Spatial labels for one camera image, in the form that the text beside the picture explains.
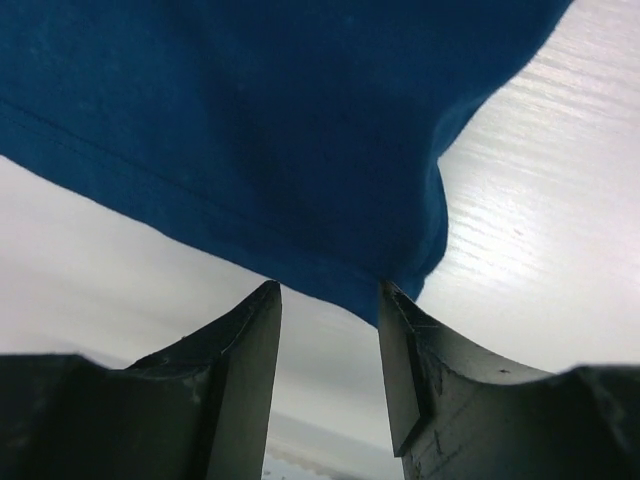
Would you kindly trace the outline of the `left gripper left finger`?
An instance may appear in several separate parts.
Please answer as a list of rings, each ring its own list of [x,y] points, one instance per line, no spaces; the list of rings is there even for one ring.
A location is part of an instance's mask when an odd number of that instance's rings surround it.
[[[1,359],[5,479],[257,479],[281,330],[278,283],[124,369]]]

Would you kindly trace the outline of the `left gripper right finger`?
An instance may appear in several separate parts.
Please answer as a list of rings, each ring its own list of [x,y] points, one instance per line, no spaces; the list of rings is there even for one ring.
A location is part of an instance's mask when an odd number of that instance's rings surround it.
[[[394,455],[408,479],[635,479],[639,369],[559,374],[474,343],[380,288],[379,324]]]

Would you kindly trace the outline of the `dark blue t shirt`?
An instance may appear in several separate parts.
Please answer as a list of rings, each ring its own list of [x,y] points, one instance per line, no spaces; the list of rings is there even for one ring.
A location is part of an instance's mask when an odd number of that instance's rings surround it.
[[[1,152],[377,321],[444,256],[439,158],[565,1],[5,1]]]

